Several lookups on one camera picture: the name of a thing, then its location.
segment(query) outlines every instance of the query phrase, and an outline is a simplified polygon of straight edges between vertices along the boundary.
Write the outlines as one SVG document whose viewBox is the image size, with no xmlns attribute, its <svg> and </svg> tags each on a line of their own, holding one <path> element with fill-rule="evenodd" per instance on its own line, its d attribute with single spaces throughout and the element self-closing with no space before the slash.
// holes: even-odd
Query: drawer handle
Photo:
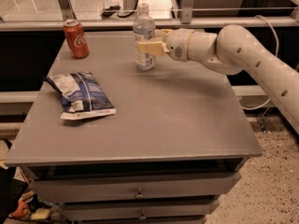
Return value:
<svg viewBox="0 0 299 224">
<path fill-rule="evenodd" d="M 141 189 L 138 189 L 138 193 L 135 195 L 136 199 L 144 199 L 144 195 L 141 193 Z"/>
<path fill-rule="evenodd" d="M 145 220 L 147 217 L 144 215 L 144 212 L 141 212 L 141 215 L 139 217 L 139 220 Z"/>
</svg>

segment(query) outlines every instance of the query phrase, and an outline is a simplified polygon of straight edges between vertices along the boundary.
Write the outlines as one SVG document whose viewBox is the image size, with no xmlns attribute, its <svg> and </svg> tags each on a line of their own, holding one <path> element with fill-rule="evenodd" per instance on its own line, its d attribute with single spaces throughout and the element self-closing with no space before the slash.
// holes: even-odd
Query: red can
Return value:
<svg viewBox="0 0 299 224">
<path fill-rule="evenodd" d="M 88 56 L 90 52 L 81 23 L 76 20 L 67 20 L 64 23 L 64 34 L 74 58 L 79 59 Z"/>
</svg>

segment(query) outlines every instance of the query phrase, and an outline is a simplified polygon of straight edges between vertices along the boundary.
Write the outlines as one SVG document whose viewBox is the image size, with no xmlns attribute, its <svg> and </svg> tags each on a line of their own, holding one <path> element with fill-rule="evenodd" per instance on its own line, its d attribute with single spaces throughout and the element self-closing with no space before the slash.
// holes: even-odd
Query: clear plastic bottle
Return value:
<svg viewBox="0 0 299 224">
<path fill-rule="evenodd" d="M 135 42 L 150 40 L 154 37 L 156 25 L 149 12 L 148 4 L 138 5 L 138 16 L 133 24 Z M 155 66 L 156 58 L 152 55 L 141 53 L 135 44 L 135 62 L 138 68 L 146 71 Z"/>
</svg>

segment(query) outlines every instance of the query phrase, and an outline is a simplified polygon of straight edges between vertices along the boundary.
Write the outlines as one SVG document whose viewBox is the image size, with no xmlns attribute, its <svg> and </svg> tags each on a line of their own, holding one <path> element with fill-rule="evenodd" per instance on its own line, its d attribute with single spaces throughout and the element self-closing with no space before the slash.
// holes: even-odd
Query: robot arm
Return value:
<svg viewBox="0 0 299 224">
<path fill-rule="evenodd" d="M 153 55 L 166 52 L 177 61 L 196 61 L 224 75 L 244 69 L 299 133 L 299 73 L 269 52 L 247 29 L 228 25 L 218 35 L 178 29 L 158 36 L 163 42 L 140 43 L 139 49 Z"/>
</svg>

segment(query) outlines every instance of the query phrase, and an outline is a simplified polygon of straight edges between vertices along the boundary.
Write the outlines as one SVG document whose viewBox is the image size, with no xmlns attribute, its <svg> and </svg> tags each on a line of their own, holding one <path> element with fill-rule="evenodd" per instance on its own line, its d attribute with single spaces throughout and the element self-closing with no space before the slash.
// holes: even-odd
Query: table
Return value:
<svg viewBox="0 0 299 224">
<path fill-rule="evenodd" d="M 60 95 L 44 83 L 6 165 L 70 220 L 204 223 L 262 155 L 227 77 L 167 56 L 142 72 L 132 32 L 86 37 L 90 55 L 75 60 L 64 42 L 49 76 L 92 72 L 117 114 L 62 120 Z"/>
</svg>

